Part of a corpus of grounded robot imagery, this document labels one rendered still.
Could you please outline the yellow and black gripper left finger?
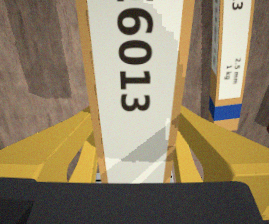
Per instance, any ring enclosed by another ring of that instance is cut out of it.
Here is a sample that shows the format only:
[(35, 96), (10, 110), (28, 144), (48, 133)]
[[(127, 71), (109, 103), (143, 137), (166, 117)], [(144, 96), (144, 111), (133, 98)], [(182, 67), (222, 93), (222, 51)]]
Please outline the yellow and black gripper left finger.
[(65, 121), (1, 149), (0, 177), (67, 182), (68, 166), (81, 147), (68, 182), (93, 183), (98, 158), (89, 106)]

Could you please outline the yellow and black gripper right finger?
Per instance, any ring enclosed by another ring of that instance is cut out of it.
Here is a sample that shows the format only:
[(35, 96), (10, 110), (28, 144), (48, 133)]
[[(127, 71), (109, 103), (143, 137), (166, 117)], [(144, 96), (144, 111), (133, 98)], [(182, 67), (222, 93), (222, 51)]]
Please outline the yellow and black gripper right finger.
[[(202, 164), (203, 180), (189, 147)], [(173, 162), (176, 182), (247, 184), (263, 220), (269, 220), (269, 148), (209, 122), (181, 105)]]

